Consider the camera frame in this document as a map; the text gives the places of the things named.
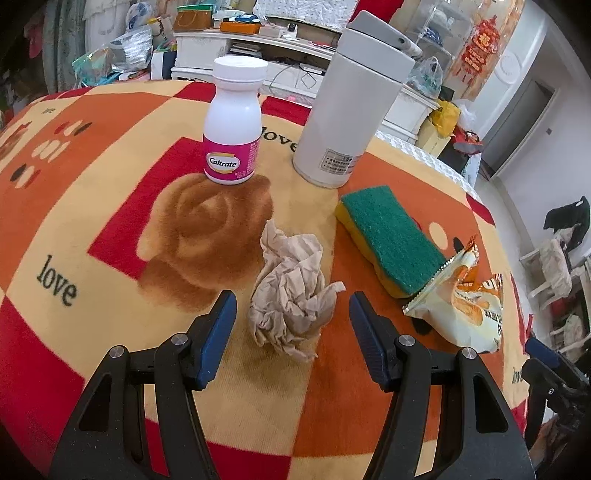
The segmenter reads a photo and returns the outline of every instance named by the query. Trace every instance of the orange blanket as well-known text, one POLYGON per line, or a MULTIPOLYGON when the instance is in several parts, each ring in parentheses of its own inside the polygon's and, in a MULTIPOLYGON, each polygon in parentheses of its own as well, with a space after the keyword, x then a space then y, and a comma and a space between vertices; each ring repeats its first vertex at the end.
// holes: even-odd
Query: orange blanket
MULTIPOLYGON (((209 309, 223 288, 238 316, 215 381, 197 409, 223 480, 363 477, 390 401, 371 382, 348 319, 363 290, 401 333, 455 351, 401 313, 337 224, 340 195, 387 184, 446 257, 476 235, 480 280, 505 282, 502 348, 483 355, 522 421, 523 325, 511 272, 486 208, 431 167, 374 139, 350 181, 325 190, 292 168, 308 110, 261 97, 256 176, 204 179, 202 127, 214 87, 116 83, 45 97, 0 137, 0 421, 42 472, 85 382, 113 345, 152 348, 209 309), (322 269, 343 281, 335 316, 299 364, 259 348, 246 313, 273 217, 287 235, 313 233, 322 269)), ((154 394, 146 388, 152 464, 165 471, 154 394)), ((419 472, 433 458, 433 388, 419 472)))

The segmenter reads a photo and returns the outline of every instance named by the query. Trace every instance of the white thermos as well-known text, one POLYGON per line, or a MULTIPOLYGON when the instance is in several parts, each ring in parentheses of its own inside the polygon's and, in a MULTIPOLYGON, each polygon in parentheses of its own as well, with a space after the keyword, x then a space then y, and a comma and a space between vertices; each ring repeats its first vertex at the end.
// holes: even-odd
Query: white thermos
POLYGON ((394 103, 421 50, 362 11, 345 28, 301 134, 294 168, 311 183, 343 186, 394 103))

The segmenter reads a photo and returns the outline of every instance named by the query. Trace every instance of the floor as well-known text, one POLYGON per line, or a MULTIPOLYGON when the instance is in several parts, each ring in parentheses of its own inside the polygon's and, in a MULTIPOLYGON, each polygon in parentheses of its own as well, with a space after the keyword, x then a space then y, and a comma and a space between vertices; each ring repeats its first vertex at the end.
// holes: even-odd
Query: floor
POLYGON ((495 220, 501 243, 503 244, 507 258, 509 259, 513 277, 517 284, 524 321, 527 322, 530 313, 533 313, 534 322, 532 328, 536 338, 546 345, 551 346, 550 331, 553 329, 552 319, 548 310, 540 311, 538 302, 535 299, 530 300, 527 297, 527 293, 536 288, 538 284, 531 278, 530 274, 524 270, 519 261, 519 257, 528 252, 522 251, 522 240, 517 227, 509 214, 509 210, 505 206, 505 203, 495 186, 485 180, 482 176, 478 176, 475 190, 482 199, 482 203, 490 210, 492 217, 495 220))

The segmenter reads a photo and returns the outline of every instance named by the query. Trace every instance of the pink label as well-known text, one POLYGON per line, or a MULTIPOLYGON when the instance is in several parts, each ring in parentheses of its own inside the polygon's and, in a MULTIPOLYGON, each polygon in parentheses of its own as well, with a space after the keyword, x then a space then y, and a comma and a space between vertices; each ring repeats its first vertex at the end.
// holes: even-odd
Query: pink label
POLYGON ((240 180, 255 170, 260 138, 244 145, 221 145, 203 136, 205 171, 218 180, 240 180))

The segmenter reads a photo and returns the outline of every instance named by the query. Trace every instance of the crumpled tissue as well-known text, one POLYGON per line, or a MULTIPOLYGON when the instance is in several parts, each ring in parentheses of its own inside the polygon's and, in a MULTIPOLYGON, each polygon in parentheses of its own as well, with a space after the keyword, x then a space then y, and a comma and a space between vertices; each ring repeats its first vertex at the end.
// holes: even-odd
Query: crumpled tissue
POLYGON ((287 237, 271 219, 261 235, 261 248, 265 267, 248 310, 252 336, 259 346, 270 343, 279 353, 309 362, 317 355, 300 349, 300 344, 320 336, 345 285, 326 286, 320 270, 322 245, 313 234, 287 237))

